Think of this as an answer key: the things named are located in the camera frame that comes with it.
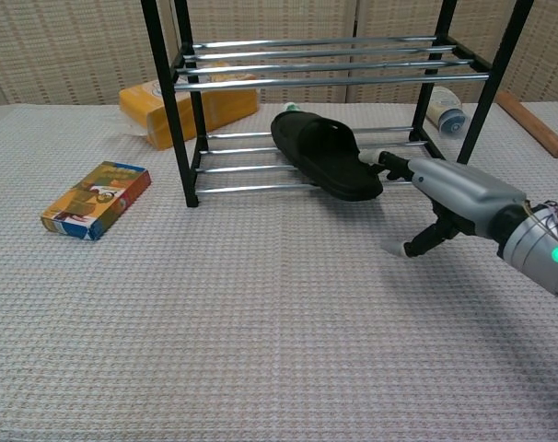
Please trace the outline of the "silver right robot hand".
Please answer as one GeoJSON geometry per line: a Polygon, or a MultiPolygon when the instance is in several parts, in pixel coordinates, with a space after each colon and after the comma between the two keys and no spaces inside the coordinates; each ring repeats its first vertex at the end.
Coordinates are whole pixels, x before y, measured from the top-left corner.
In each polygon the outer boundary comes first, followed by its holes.
{"type": "Polygon", "coordinates": [[[390,180],[404,179],[432,203],[436,221],[411,240],[384,240],[381,248],[395,256],[426,254],[459,233],[488,238],[503,248],[529,218],[527,195],[475,167],[438,158],[405,159],[386,150],[363,150],[358,159],[386,170],[390,180]]]}

